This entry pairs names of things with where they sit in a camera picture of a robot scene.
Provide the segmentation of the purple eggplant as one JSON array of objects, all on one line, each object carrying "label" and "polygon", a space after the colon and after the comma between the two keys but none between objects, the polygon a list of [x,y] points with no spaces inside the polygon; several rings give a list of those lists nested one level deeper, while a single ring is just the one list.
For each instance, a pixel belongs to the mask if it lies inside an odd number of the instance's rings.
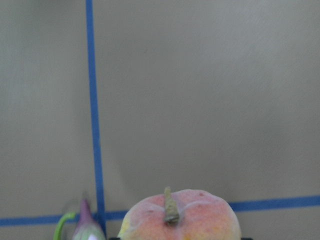
[{"label": "purple eggplant", "polygon": [[89,203],[83,199],[80,204],[80,216],[72,240],[105,240],[101,226],[93,219]]}]

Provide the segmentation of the yellow pink peach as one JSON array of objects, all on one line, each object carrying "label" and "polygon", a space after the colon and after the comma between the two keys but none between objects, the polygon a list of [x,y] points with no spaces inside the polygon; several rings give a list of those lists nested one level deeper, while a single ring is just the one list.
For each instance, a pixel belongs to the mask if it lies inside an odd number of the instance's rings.
[{"label": "yellow pink peach", "polygon": [[165,223],[165,196],[147,197],[125,215],[118,238],[122,240],[239,240],[238,218],[222,198],[199,189],[171,194],[177,204],[178,222]]}]

